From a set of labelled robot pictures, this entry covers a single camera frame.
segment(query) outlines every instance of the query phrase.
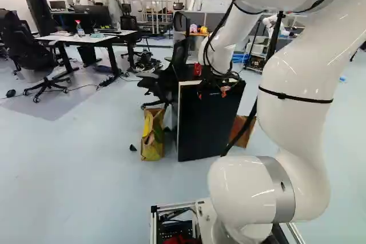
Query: monitor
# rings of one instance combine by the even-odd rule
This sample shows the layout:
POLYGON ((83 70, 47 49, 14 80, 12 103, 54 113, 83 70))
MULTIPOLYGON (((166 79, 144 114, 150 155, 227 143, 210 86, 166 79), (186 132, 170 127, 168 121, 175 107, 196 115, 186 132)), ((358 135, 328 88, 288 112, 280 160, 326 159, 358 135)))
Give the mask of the monitor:
POLYGON ((51 9, 66 10, 65 1, 50 1, 51 9))
POLYGON ((76 21, 80 20, 80 25, 84 29, 86 34, 93 33, 94 24, 92 22, 90 14, 82 14, 82 13, 63 13, 63 14, 54 14, 54 20, 57 22, 58 26, 65 31, 70 33, 76 33, 76 21))
POLYGON ((90 14, 95 27, 100 28, 101 26, 112 25, 112 19, 107 6, 75 5, 74 9, 76 13, 90 14))

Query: small black object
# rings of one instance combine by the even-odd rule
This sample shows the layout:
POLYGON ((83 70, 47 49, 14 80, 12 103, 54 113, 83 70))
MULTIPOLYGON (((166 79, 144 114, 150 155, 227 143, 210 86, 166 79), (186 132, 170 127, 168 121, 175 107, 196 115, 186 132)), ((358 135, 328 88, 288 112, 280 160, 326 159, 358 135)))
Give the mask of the small black object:
POLYGON ((132 144, 130 145, 130 151, 137 151, 136 147, 133 146, 132 144))
POLYGON ((15 94, 16 94, 17 92, 15 91, 15 90, 9 90, 9 91, 7 91, 7 93, 6 93, 6 97, 13 97, 13 96, 15 96, 15 94))

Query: yellow bag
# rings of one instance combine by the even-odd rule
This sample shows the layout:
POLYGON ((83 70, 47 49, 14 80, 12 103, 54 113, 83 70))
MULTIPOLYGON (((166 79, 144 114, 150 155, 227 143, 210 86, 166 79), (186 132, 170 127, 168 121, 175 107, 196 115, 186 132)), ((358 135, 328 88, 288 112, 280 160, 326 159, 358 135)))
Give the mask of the yellow bag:
POLYGON ((144 111, 144 132, 141 138, 141 160, 157 161, 164 157, 164 109, 144 111))

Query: black office chair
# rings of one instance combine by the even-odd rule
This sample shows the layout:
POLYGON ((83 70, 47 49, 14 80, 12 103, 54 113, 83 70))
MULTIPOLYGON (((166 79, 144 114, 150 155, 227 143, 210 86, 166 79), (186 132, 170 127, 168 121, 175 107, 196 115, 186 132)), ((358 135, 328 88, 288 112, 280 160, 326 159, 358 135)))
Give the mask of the black office chair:
MULTIPOLYGON (((136 43, 141 42, 143 39, 146 40, 146 45, 150 51, 149 41, 148 37, 145 37, 142 35, 141 29, 138 27, 136 17, 129 14, 124 14, 121 16, 121 30, 131 30, 136 31, 133 34, 130 34, 129 37, 129 43, 127 44, 128 52, 126 54, 121 54, 121 57, 128 56, 131 58, 132 55, 137 55, 138 57, 141 56, 141 52, 137 52, 133 50, 133 47, 136 43)), ((130 67, 134 68, 134 61, 130 60, 130 67)))
POLYGON ((164 108, 166 108, 172 102, 172 99, 168 98, 168 96, 175 89, 178 89, 180 72, 187 62, 188 50, 189 40, 185 38, 174 44, 172 60, 165 70, 156 73, 141 72, 136 74, 136 76, 142 78, 142 80, 137 83, 137 86, 148 90, 145 95, 153 93, 159 98, 157 101, 142 104, 142 110, 147 106, 155 106, 162 103, 164 104, 164 108))
MULTIPOLYGON (((21 68, 49 75, 58 66, 52 52, 34 40, 32 34, 26 27, 22 26, 22 22, 14 13, 0 11, 0 32, 4 44, 9 48, 9 57, 15 60, 21 68)), ((56 47, 56 43, 57 41, 51 41, 47 47, 52 49, 56 47)), ((65 81, 71 82, 70 78, 49 80, 44 77, 41 83, 24 89, 23 95, 28 95, 30 90, 40 88, 33 98, 33 102, 38 103, 41 101, 39 96, 47 88, 55 87, 61 89, 64 93, 68 93, 67 87, 57 84, 65 81)))

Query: red component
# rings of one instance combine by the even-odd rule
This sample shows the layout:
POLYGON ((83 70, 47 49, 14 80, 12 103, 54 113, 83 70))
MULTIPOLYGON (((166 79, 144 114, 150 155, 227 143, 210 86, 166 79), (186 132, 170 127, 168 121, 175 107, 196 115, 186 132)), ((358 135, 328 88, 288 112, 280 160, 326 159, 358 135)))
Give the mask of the red component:
POLYGON ((163 244, 198 244, 198 241, 194 239, 184 239, 182 235, 178 235, 177 237, 169 238, 164 241, 163 244))
POLYGON ((202 65, 195 63, 194 64, 194 72, 193 72, 195 77, 200 77, 202 74, 202 65))

